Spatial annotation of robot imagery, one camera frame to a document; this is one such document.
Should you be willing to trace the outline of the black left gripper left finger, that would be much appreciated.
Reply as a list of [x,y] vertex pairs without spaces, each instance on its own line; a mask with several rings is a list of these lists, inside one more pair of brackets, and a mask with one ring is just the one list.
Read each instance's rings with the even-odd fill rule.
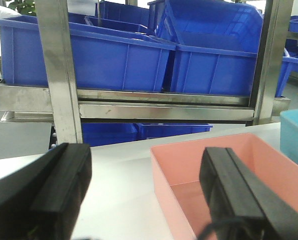
[[62,143],[1,178],[0,240],[71,239],[91,178],[83,143]]

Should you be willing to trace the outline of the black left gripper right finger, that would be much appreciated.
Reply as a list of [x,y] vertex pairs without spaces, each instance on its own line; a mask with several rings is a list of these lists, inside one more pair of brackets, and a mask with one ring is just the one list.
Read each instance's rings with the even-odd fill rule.
[[199,240],[298,240],[298,212],[231,148],[205,148],[199,181],[212,219]]

